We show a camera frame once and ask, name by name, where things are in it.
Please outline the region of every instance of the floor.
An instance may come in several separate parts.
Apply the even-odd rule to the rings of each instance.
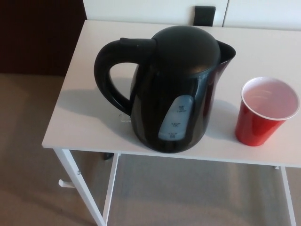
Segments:
[[[94,226],[52,150],[41,147],[62,77],[0,74],[0,225]],[[111,160],[72,152],[102,211]],[[301,169],[287,169],[301,225]],[[286,226],[280,171],[121,156],[109,226]]]

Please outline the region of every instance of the white table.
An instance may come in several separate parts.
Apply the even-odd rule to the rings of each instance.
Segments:
[[[185,152],[166,154],[142,145],[130,123],[120,121],[121,112],[98,90],[93,67],[97,53],[105,44],[120,37],[151,38],[168,26],[86,21],[46,131],[43,147],[54,149],[98,226],[105,226],[108,220],[121,154],[279,166],[291,225],[295,226],[285,167],[301,167],[301,113],[288,120],[260,147],[239,143],[234,136],[234,127],[240,104],[240,89],[250,78],[271,76],[282,79],[301,96],[301,32],[203,28],[216,39],[233,46],[237,55],[217,85],[211,119],[201,141]],[[111,73],[117,88],[126,96],[129,96],[134,69],[135,65],[122,64],[115,66]],[[70,150],[116,153],[103,216]]]

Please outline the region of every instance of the kettle handle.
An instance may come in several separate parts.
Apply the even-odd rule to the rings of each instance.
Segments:
[[[125,39],[113,41],[98,53],[94,64],[96,84],[104,97],[125,114],[131,115],[132,103],[114,86],[110,69],[120,63],[142,64],[156,49],[154,39]]]

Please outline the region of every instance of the red plastic cup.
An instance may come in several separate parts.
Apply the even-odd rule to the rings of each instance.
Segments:
[[[241,98],[235,135],[249,146],[263,145],[300,106],[289,85],[269,77],[249,80],[241,89]]]

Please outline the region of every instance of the black kettle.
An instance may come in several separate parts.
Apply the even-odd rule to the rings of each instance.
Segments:
[[[116,108],[130,115],[146,146],[176,153],[204,135],[217,81],[236,52],[192,26],[172,26],[152,39],[125,39],[104,46],[94,65],[98,88]],[[115,88],[110,68],[138,64],[130,99]]]

